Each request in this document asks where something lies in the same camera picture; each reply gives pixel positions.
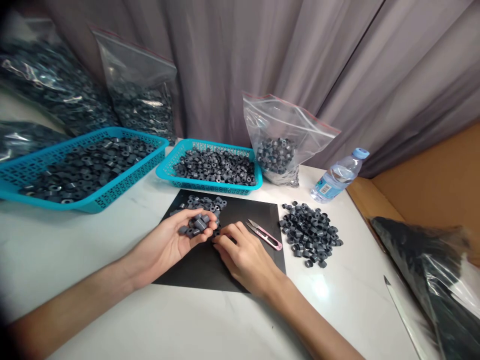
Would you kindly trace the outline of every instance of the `plastic zip bag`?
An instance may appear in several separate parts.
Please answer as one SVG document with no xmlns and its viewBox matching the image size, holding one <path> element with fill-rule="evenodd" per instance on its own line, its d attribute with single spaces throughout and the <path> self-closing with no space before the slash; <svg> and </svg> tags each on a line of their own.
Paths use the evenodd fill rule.
<svg viewBox="0 0 480 360">
<path fill-rule="evenodd" d="M 299 165 L 340 134 L 304 108 L 273 95 L 243 94 L 243 117 L 263 175 L 276 185 L 299 186 Z"/>
<path fill-rule="evenodd" d="M 421 227 L 384 217 L 370 223 L 433 325 L 442 358 L 478 359 L 480 319 L 475 314 L 480 308 L 476 295 L 466 289 L 480 279 L 478 272 L 467 275 L 463 270 L 462 258 L 472 251 L 466 232 L 461 227 Z M 468 283 L 472 277 L 473 284 Z"/>
<path fill-rule="evenodd" d="M 168 139 L 174 129 L 171 89 L 175 65 L 148 49 L 131 44 L 116 34 L 92 28 L 100 48 L 108 91 L 122 125 Z"/>
<path fill-rule="evenodd" d="M 62 42 L 49 19 L 13 15 L 2 39 L 2 82 L 78 136 L 119 122 L 107 93 Z"/>
<path fill-rule="evenodd" d="M 0 163 L 69 139 L 70 136 L 40 124 L 0 120 Z"/>
</svg>

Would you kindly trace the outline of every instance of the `scissors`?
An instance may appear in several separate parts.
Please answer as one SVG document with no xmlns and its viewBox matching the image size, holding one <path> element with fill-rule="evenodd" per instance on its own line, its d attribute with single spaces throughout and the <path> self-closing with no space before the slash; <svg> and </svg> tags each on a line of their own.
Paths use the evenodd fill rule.
<svg viewBox="0 0 480 360">
<path fill-rule="evenodd" d="M 266 232 L 265 229 L 260 225 L 258 225 L 255 221 L 248 219 L 248 222 L 245 222 L 245 224 L 250 229 L 252 229 L 252 231 L 255 234 L 257 234 L 259 237 L 265 240 L 265 242 L 269 244 L 272 248 L 274 248 L 277 251 L 282 250 L 282 243 L 278 241 L 276 238 L 274 238 L 272 235 L 270 235 L 268 232 Z M 274 243 L 271 242 L 269 238 L 272 239 L 276 243 L 276 245 L 274 245 Z"/>
</svg>

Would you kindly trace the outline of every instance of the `black paper sheet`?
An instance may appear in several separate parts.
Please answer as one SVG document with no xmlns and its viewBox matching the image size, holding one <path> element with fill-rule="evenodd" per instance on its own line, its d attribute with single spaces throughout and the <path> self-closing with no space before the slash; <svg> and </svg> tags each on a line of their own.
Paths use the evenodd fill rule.
<svg viewBox="0 0 480 360">
<path fill-rule="evenodd" d="M 280 242 L 279 211 L 277 204 L 247 200 L 244 198 L 229 197 L 222 194 L 208 194 L 191 190 L 180 190 L 175 200 L 171 203 L 162 218 L 162 221 L 169 217 L 170 213 L 179 208 L 179 205 L 187 204 L 189 195 L 199 198 L 209 197 L 214 200 L 220 196 L 226 200 L 227 206 L 221 211 L 220 225 L 241 221 L 245 224 L 251 219 L 268 231 Z M 285 273 L 284 250 L 274 250 L 264 240 L 260 239 L 263 247 L 271 256 L 275 264 Z M 176 263 L 165 274 L 153 282 L 154 284 L 172 285 L 188 288 L 221 290 L 231 292 L 248 293 L 248 291 L 236 281 L 224 265 L 218 252 L 213 248 L 211 239 L 195 246 L 182 260 Z"/>
</svg>

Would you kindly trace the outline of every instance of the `cardboard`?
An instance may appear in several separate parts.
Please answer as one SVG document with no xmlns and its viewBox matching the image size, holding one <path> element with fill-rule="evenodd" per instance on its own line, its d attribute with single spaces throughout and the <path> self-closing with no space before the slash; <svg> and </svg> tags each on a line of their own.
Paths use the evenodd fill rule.
<svg viewBox="0 0 480 360">
<path fill-rule="evenodd" d="M 365 219 L 383 216 L 425 227 L 464 227 L 472 247 L 469 260 L 480 267 L 479 179 L 477 123 L 372 180 L 357 178 L 347 190 Z"/>
</svg>

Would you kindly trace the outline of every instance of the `curtain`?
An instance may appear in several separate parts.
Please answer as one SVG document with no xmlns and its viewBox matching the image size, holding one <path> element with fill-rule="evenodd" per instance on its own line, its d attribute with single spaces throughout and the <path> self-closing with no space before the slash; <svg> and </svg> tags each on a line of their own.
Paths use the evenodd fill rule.
<svg viewBox="0 0 480 360">
<path fill-rule="evenodd" d="M 342 133 L 309 164 L 328 168 L 356 147 L 371 178 L 471 125 L 480 115 L 480 3 L 384 4 L 320 118 Z"/>
<path fill-rule="evenodd" d="M 103 69 L 88 24 L 172 59 L 180 137 L 249 146 L 242 91 L 274 94 L 342 133 L 306 164 L 356 147 L 372 177 L 480 114 L 472 0 L 44 0 L 80 60 Z"/>
</svg>

